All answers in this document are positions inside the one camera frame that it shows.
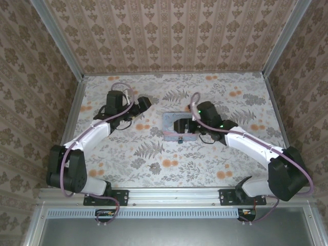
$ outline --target floral tablecloth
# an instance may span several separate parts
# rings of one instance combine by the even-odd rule
[[[209,100],[223,119],[269,143],[284,147],[279,125],[261,73],[159,74],[85,77],[87,87],[75,136],[91,123],[115,82],[130,84],[136,97],[152,106],[131,127],[114,131],[86,159],[90,176],[114,187],[234,186],[246,176],[266,170],[242,152],[216,142],[163,141],[164,112],[186,111],[194,92]]]

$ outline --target brown damask wallpaper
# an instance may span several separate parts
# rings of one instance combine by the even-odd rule
[[[313,0],[270,83],[291,145],[302,151],[328,226],[328,1]]]
[[[297,0],[46,0],[86,74],[263,68]]]
[[[0,245],[19,245],[77,81],[29,1],[0,1]]]

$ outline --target vented metal rail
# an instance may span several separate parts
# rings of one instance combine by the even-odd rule
[[[252,206],[220,205],[220,189],[213,188],[125,188],[129,190],[128,206],[121,207],[117,219],[120,218],[233,218],[238,217],[238,208]],[[27,233],[25,246],[39,245],[47,219],[60,218],[95,218],[98,209],[114,209],[114,206],[85,207],[84,195],[76,194],[71,198],[63,197],[60,189],[42,189]],[[271,208],[276,202],[267,198]],[[279,203],[278,208],[303,208],[307,224],[315,245],[328,245],[326,232],[321,217],[311,197],[294,196],[290,201]]]

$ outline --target wallpaper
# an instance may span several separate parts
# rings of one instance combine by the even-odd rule
[[[77,81],[29,1],[0,1],[0,245],[19,245]]]
[[[302,151],[328,225],[328,1],[313,0],[270,83],[291,145]]]
[[[260,71],[297,0],[46,0],[85,74]]]
[[[111,85],[130,84],[135,96],[147,96],[152,106],[124,130],[115,130],[86,159],[88,174],[114,187],[234,186],[249,175],[267,171],[242,152],[220,142],[163,141],[162,115],[186,111],[190,97],[211,101],[223,119],[269,143],[283,146],[278,122],[262,74],[167,74],[86,77],[87,87],[75,135],[85,130],[106,103]],[[204,136],[204,141],[212,142]]]

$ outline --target gray panel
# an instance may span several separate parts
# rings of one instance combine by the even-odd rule
[[[117,219],[97,226],[93,219],[49,219],[44,246],[133,245],[314,245],[302,208],[277,209],[249,226],[236,219]]]

